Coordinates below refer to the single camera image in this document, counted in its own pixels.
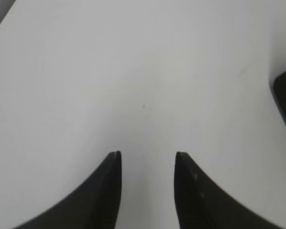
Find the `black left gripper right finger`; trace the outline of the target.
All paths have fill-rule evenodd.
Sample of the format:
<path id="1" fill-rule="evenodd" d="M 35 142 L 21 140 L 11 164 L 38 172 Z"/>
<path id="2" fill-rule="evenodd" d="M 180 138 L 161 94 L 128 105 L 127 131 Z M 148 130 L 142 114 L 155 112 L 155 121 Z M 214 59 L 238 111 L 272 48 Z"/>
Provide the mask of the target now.
<path id="1" fill-rule="evenodd" d="M 182 229 L 272 228 L 272 223 L 229 196 L 183 152 L 175 157 L 174 200 Z"/>

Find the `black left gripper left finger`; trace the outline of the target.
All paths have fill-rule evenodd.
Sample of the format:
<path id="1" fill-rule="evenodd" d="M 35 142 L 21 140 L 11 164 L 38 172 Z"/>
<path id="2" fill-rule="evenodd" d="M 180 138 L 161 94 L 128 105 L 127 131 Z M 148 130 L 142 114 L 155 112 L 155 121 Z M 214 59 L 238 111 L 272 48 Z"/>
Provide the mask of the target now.
<path id="1" fill-rule="evenodd" d="M 121 152 L 111 152 L 71 194 L 20 229 L 113 229 L 122 192 Z"/>

